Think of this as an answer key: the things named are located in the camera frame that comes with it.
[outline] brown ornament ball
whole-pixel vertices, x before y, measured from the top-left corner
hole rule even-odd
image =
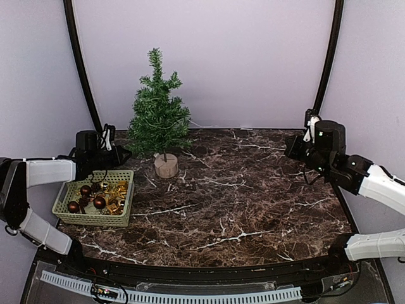
[[[102,196],[97,196],[93,201],[93,205],[97,209],[103,209],[106,206],[106,200]]]
[[[89,197],[91,195],[91,187],[89,185],[84,185],[80,188],[80,194],[82,196]]]
[[[70,213],[77,213],[79,212],[80,208],[78,206],[78,203],[76,201],[71,201],[68,204],[68,210]]]

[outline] artificial christmas tree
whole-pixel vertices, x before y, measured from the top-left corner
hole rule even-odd
[[[161,154],[156,160],[163,159],[163,164],[159,161],[161,170],[156,167],[156,172],[159,176],[163,174],[169,176],[162,177],[171,177],[178,171],[177,158],[172,155],[168,157],[166,151],[173,147],[190,147],[191,142],[185,138],[189,131],[190,111],[182,106],[180,97],[170,96],[171,91],[178,89],[182,82],[177,72],[173,72],[168,80],[163,79],[162,52],[154,48],[148,52],[148,56],[153,75],[140,78],[143,87],[135,97],[135,116],[128,128],[128,137],[132,143],[128,148],[138,157]]]

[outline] basket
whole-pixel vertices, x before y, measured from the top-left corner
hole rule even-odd
[[[93,180],[102,180],[105,173],[105,171],[93,171]],[[78,182],[64,182],[59,191],[58,197],[56,198],[55,204],[53,205],[52,213],[66,224],[127,227],[129,224],[132,198],[134,196],[134,171],[109,170],[105,178],[105,181],[113,186],[119,181],[128,182],[127,196],[125,198],[125,205],[121,215],[91,214],[92,212],[97,211],[92,204],[89,204],[88,207],[85,208],[86,214],[70,213],[68,211],[68,203],[70,201],[77,201],[80,197],[77,193],[77,189],[80,189],[83,185],[89,185],[90,180],[91,175],[85,180]]]

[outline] wooden tree stump stand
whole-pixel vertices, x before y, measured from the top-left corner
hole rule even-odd
[[[169,179],[178,174],[178,163],[177,157],[173,154],[166,154],[166,157],[167,161],[165,161],[165,156],[163,154],[156,157],[154,160],[154,169],[158,176],[164,179]]]

